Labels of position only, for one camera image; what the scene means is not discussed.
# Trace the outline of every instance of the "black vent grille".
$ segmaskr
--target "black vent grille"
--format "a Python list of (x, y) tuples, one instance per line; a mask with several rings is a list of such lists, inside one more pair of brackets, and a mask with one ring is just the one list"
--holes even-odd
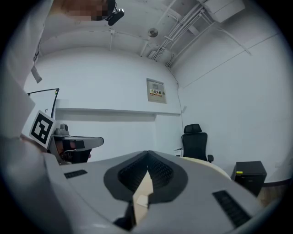
[(76, 171), (72, 171), (72, 172), (68, 172), (68, 173), (64, 173), (65, 177), (67, 179), (73, 178), (73, 177), (77, 177), (77, 176), (81, 176), (86, 174), (87, 172), (85, 170), (76, 170)]
[(235, 227), (239, 227), (250, 220), (250, 216), (225, 190), (214, 192), (213, 196)]

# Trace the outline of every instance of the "white wall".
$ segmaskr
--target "white wall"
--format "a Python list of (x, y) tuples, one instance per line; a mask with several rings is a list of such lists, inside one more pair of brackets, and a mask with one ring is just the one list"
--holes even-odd
[[(173, 153), (180, 146), (177, 82), (163, 65), (99, 48), (59, 51), (36, 65), (43, 80), (30, 75), (26, 92), (60, 88), (56, 120), (71, 135), (103, 137), (90, 161), (140, 150)], [(148, 102), (147, 78), (164, 83), (167, 104)]]
[(211, 30), (174, 66), (184, 125), (208, 133), (207, 154), (229, 175), (236, 161), (261, 160), (266, 182), (290, 178), (293, 166), (293, 81), (290, 49), (257, 8), (222, 26), (249, 48), (248, 55)]

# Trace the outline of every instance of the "white ceiling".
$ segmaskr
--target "white ceiling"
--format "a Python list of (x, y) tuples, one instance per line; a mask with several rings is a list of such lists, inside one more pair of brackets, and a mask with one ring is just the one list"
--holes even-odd
[[(116, 0), (117, 8), (123, 8), (125, 16), (115, 25), (108, 26), (106, 21), (77, 21), (65, 15), (49, 16), (41, 40), (41, 55), (76, 47), (109, 47), (110, 29), (115, 30), (112, 40), (112, 50), (126, 50), (140, 54), (148, 39), (148, 30), (155, 27), (159, 31), (156, 38), (151, 38), (143, 54), (148, 56), (152, 50), (157, 50), (164, 41), (164, 35), (175, 25), (175, 17), (180, 20), (198, 2), (195, 0), (177, 0), (168, 14), (157, 22), (173, 0)], [(198, 34), (197, 23), (189, 28), (179, 43), (174, 46), (172, 53), (176, 54), (191, 39)], [(171, 53), (167, 50), (160, 62), (167, 63)]]

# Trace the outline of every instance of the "cable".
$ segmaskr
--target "cable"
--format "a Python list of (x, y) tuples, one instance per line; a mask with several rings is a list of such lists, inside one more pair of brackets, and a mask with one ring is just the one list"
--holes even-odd
[(180, 111), (181, 111), (181, 125), (182, 125), (182, 135), (184, 134), (184, 130), (183, 130), (183, 116), (182, 116), (182, 106), (181, 106), (181, 101), (180, 101), (180, 98), (179, 98), (179, 82), (178, 80), (176, 79), (176, 77), (173, 75), (172, 71), (168, 68), (169, 72), (171, 73), (171, 75), (174, 77), (174, 79), (176, 80), (177, 82), (177, 96), (178, 96), (178, 100), (179, 100), (179, 104), (180, 104)]

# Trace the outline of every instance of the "whiteboard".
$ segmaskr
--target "whiteboard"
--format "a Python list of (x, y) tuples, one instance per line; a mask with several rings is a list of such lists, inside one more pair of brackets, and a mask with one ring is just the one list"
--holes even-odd
[(33, 121), (38, 113), (42, 111), (46, 115), (55, 119), (55, 103), (59, 89), (41, 90), (33, 93), (28, 93), (29, 97), (35, 103), (35, 107), (27, 118), (27, 121), (22, 129), (22, 134), (29, 137)]

